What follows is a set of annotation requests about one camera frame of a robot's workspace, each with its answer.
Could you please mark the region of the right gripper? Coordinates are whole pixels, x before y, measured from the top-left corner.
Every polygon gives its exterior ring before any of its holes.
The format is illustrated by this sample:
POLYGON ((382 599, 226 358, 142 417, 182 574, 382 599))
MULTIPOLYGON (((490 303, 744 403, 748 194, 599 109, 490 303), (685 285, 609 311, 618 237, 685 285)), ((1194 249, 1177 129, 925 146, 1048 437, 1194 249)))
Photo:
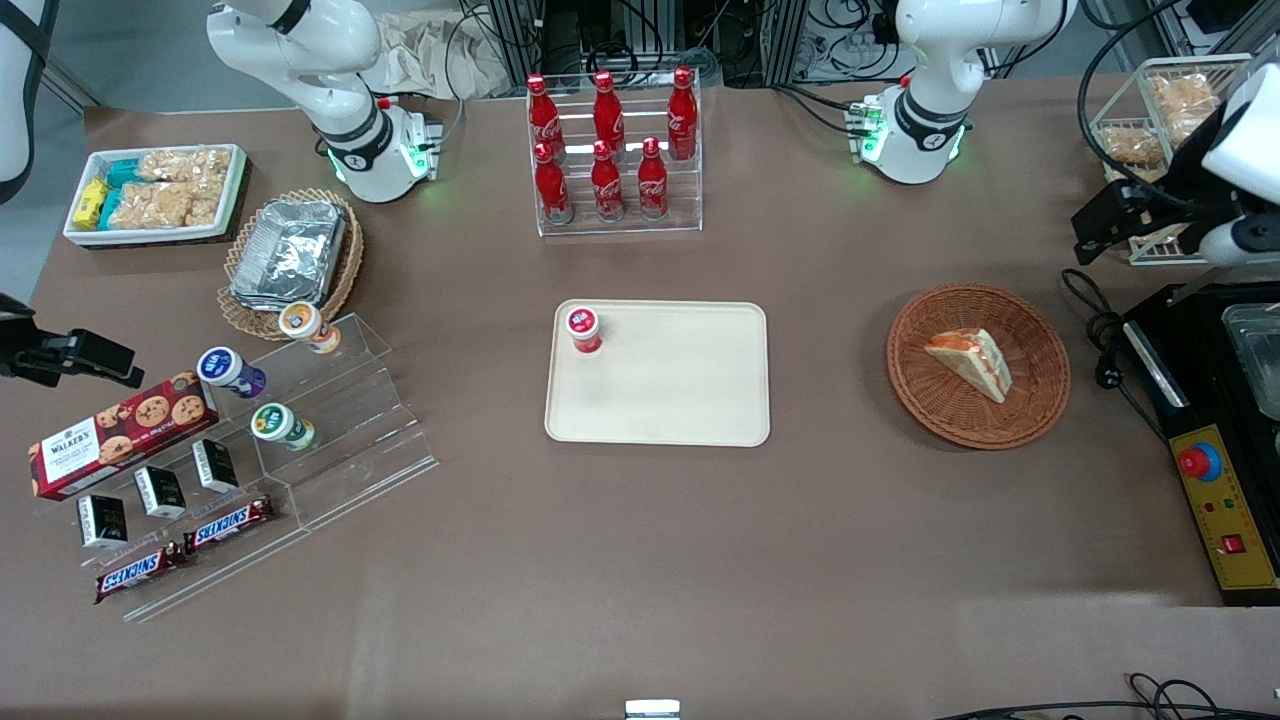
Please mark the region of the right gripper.
POLYGON ((140 389, 145 370, 136 352, 93 332, 41 334, 35 311, 8 293, 1 295, 1 374, 56 387, 64 375, 95 375, 140 389), (23 361, 36 352, 36 377, 23 361))

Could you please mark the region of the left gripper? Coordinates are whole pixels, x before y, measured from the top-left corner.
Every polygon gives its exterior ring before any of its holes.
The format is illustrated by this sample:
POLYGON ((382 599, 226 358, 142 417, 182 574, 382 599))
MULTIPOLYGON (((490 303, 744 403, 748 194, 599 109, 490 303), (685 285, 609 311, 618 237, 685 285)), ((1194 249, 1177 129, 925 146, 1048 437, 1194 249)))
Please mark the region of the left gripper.
POLYGON ((1277 63, 1256 67, 1219 97, 1201 73, 1160 81, 1160 117, 1172 159, 1156 184, 1107 184, 1071 217, 1076 264, 1087 266, 1138 232, 1202 241, 1222 224, 1229 191, 1277 205, 1277 63), (1143 199, 1147 201, 1143 224, 1143 199))

